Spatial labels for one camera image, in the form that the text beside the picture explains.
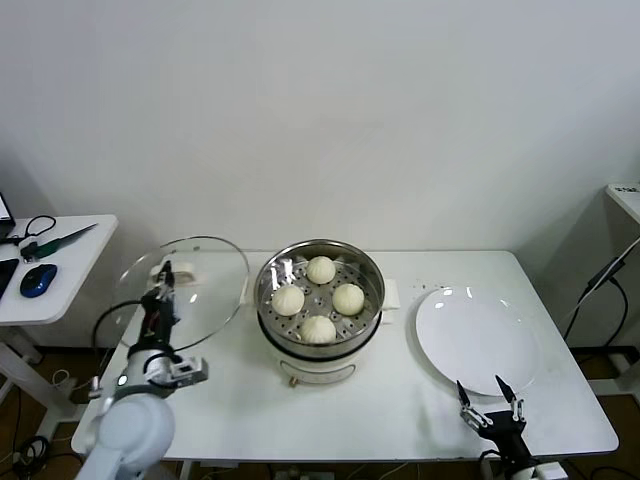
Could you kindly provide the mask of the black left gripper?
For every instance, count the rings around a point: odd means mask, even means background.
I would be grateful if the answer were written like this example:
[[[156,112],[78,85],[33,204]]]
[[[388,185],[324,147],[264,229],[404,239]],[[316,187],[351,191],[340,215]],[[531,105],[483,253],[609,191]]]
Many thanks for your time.
[[[149,294],[141,299],[144,316],[140,327],[139,345],[143,349],[162,349],[170,345],[175,314],[175,276],[170,260],[153,267],[149,277]]]

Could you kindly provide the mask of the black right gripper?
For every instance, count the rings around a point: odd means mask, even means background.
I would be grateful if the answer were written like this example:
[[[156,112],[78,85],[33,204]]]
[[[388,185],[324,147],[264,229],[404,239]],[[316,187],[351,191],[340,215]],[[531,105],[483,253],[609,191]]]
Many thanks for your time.
[[[497,447],[501,458],[530,458],[531,453],[522,438],[526,426],[524,400],[518,398],[511,386],[499,375],[495,379],[511,411],[484,415],[471,404],[465,388],[457,381],[460,416],[470,428],[478,428],[478,435],[482,439],[489,440]]]

